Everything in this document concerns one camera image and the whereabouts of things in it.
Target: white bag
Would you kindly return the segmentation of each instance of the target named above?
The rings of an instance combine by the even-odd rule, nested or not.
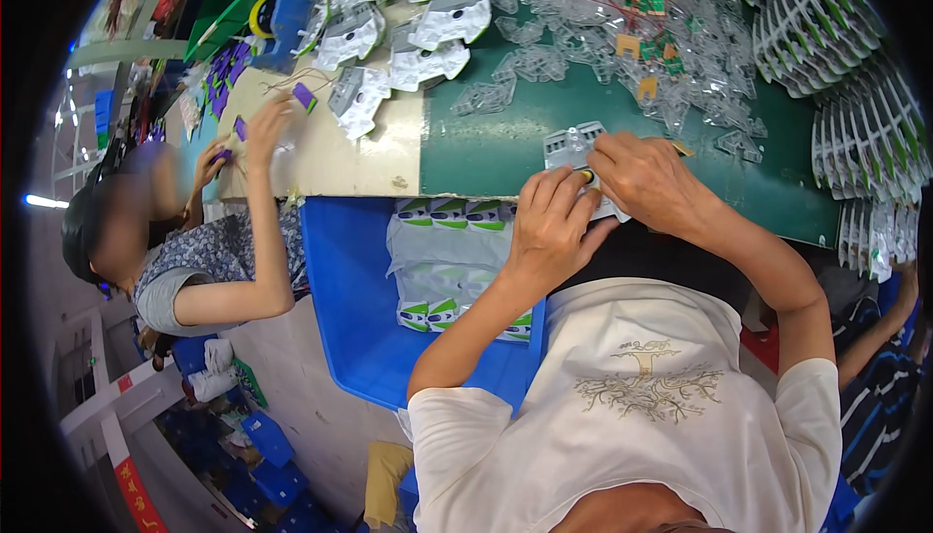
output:
[[[229,367],[220,374],[212,374],[207,370],[199,371],[188,376],[188,382],[194,390],[194,399],[207,403],[236,386],[236,370]]]
[[[233,364],[233,345],[228,339],[204,341],[204,365],[211,374],[220,374]]]

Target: man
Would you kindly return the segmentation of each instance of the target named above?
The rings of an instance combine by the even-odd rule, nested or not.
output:
[[[534,175],[505,266],[415,364],[419,531],[816,531],[842,453],[822,288],[668,141],[594,148],[602,193],[635,219],[587,231],[600,192],[579,195],[568,166]],[[781,328],[775,401],[738,368],[746,278]],[[502,399],[460,386],[549,294],[550,349],[510,422]]]
[[[915,311],[919,294],[916,265],[910,263],[900,273],[897,298],[883,316],[870,296],[832,315],[843,412],[843,477],[863,497],[874,493],[887,473],[912,415],[921,361],[919,353],[916,360],[910,357],[898,332]]]

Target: floor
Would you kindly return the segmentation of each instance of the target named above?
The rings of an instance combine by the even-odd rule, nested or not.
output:
[[[269,409],[295,449],[297,467],[334,516],[363,512],[367,446],[411,447],[391,410],[343,391],[330,378],[311,297],[283,317],[255,320],[221,336],[252,367]]]

